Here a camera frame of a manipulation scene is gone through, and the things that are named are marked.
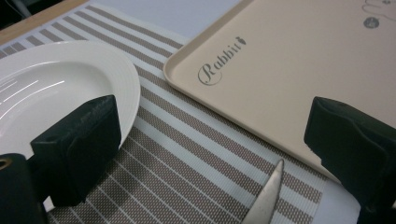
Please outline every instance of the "table surface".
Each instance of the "table surface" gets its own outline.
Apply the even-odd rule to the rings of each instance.
[[[234,6],[238,0],[66,0],[0,31],[0,45],[15,40],[47,21],[51,21],[87,2],[114,7],[141,21],[151,22],[166,30],[192,39]],[[341,186],[328,180],[313,222],[341,223],[342,221],[342,223],[355,223],[360,208],[350,198],[350,194]]]

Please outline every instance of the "striped placemat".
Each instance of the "striped placemat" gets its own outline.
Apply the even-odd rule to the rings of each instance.
[[[106,175],[51,223],[238,223],[281,158],[273,223],[310,223],[326,177],[172,89],[167,58],[187,39],[98,4],[79,7],[0,48],[0,58],[57,41],[101,41],[136,66],[142,98],[134,127]]]

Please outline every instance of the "table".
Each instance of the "table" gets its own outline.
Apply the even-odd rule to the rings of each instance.
[[[141,76],[138,118],[105,180],[85,204],[51,211],[50,222],[239,222],[279,158],[287,177],[274,223],[356,222],[359,205],[338,184],[164,82],[166,58],[236,2],[69,0],[0,32],[3,57],[88,39],[127,51]],[[166,51],[136,56],[139,45]]]

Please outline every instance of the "knife blade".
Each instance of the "knife blade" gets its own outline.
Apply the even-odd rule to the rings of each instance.
[[[284,161],[280,160],[253,206],[248,211],[243,224],[270,223],[275,211],[282,185]]]

